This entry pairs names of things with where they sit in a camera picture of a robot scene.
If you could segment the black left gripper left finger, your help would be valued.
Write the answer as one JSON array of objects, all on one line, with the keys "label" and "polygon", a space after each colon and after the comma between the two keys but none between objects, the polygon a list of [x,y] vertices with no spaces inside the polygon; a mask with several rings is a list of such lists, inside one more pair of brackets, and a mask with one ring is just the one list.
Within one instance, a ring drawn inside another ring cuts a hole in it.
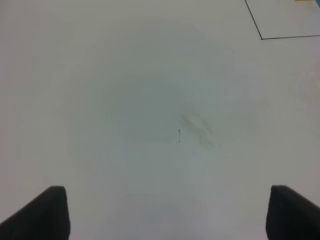
[{"label": "black left gripper left finger", "polygon": [[51,186],[0,223],[2,240],[68,240],[71,221],[65,187]]}]

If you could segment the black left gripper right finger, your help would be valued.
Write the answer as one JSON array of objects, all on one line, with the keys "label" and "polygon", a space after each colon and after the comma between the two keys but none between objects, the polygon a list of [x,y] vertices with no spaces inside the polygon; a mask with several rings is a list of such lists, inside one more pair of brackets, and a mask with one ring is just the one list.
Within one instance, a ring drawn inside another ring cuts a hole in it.
[{"label": "black left gripper right finger", "polygon": [[265,231],[269,240],[318,240],[320,208],[288,186],[273,185]]}]

